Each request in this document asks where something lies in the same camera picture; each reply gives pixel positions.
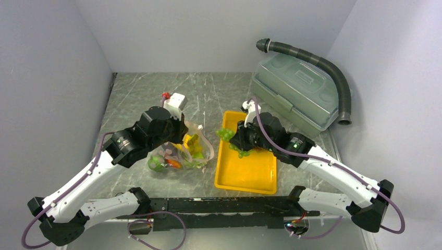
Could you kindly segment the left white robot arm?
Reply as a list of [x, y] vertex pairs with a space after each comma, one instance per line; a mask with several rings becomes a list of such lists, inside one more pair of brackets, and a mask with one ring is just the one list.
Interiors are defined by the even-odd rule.
[[90, 202], [109, 178], [145, 159], [149, 152], [170, 143], [182, 143], [188, 128], [182, 109], [176, 106], [153, 106], [143, 112], [133, 126], [107, 132], [93, 160], [68, 183], [47, 197], [28, 202], [33, 221], [48, 243], [64, 246], [88, 228], [120, 216], [146, 217], [151, 211], [148, 195], [139, 187], [122, 195]]

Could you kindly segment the green grapes bunch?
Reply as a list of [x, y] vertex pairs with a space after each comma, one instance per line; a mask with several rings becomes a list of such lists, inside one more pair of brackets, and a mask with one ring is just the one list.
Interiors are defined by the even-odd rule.
[[231, 150], [238, 152], [239, 158], [248, 157], [253, 152], [253, 150], [242, 151], [237, 146], [230, 143], [230, 139], [232, 139], [233, 136], [235, 135], [235, 132], [231, 129], [221, 128], [221, 129], [217, 130], [216, 134], [220, 137], [220, 139], [223, 142], [226, 142], [228, 144], [228, 146]]

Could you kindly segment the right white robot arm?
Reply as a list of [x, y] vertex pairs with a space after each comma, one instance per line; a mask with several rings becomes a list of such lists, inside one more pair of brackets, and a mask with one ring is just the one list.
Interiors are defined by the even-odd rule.
[[340, 194], [295, 186], [287, 202], [293, 216], [305, 211], [323, 211], [349, 218], [363, 230], [376, 233], [389, 205], [394, 184], [376, 181], [351, 170], [326, 153], [307, 136], [288, 132], [278, 118], [265, 112], [252, 122], [239, 121], [228, 142], [241, 152], [263, 149], [279, 161], [308, 171], [341, 191]]

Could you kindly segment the celery stalk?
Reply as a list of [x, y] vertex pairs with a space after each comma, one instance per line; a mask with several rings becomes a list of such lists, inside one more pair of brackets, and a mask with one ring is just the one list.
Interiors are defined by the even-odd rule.
[[207, 160], [204, 158], [202, 153], [196, 153], [191, 155], [191, 159], [185, 159], [184, 166], [186, 168], [197, 168], [201, 169], [207, 163]]

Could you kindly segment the green artichoke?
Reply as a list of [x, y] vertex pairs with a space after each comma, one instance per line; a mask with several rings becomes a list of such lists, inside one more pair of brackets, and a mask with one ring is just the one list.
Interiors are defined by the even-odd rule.
[[166, 169], [167, 164], [165, 163], [164, 157], [159, 155], [152, 155], [148, 159], [147, 166], [153, 171], [162, 172]]

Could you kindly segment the yellow plastic tray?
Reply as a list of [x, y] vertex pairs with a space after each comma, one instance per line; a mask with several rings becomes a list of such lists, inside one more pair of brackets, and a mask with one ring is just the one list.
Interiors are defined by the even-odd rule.
[[277, 192], [277, 159], [255, 149], [239, 157], [228, 142], [220, 140], [214, 185], [219, 189], [274, 195]]

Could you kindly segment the clear lidded storage box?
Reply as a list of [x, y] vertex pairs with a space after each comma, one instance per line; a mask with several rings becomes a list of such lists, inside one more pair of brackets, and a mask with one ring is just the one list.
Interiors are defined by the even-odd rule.
[[260, 61], [253, 93], [310, 137], [336, 120], [338, 94], [331, 77], [300, 59], [276, 54]]

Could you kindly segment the yellow banana bunch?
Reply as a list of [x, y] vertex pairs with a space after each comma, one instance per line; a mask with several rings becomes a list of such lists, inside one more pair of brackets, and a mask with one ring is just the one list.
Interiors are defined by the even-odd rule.
[[188, 150], [192, 157], [202, 157], [202, 146], [200, 145], [200, 137], [198, 134], [185, 135], [185, 148]]

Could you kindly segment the clear pink zip top bag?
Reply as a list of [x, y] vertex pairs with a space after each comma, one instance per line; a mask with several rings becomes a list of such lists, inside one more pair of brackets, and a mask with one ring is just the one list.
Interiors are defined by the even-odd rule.
[[[188, 127], [189, 131], [188, 131], [188, 135], [193, 135], [193, 134], [198, 134], [200, 137], [200, 145], [202, 146], [202, 154], [204, 155], [204, 158], [207, 160], [207, 163], [212, 160], [214, 158], [214, 148], [212, 146], [212, 144], [209, 142], [209, 140], [204, 136], [203, 133], [203, 129], [204, 126], [201, 124], [196, 124], [196, 123], [192, 123], [192, 122], [185, 122], [185, 125]], [[184, 169], [197, 169], [197, 168], [186, 168], [184, 166], [184, 162], [185, 159], [191, 159], [191, 155], [188, 152], [188, 150], [185, 148], [185, 136], [183, 139], [183, 143], [181, 144], [174, 144], [171, 142], [167, 142], [162, 144], [160, 147], [158, 147], [157, 149], [155, 149], [154, 151], [150, 152], [148, 154], [148, 159], [152, 156], [152, 155], [159, 155], [164, 157], [164, 159], [168, 158], [168, 159], [175, 159], [181, 162], [182, 164], [182, 169], [178, 169], [178, 170], [184, 170]]]

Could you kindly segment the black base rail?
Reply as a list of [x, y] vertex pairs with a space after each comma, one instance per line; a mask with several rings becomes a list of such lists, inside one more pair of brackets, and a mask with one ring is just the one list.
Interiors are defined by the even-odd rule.
[[188, 229], [282, 229], [289, 219], [304, 213], [285, 196], [152, 198], [150, 211], [155, 232], [183, 225]]

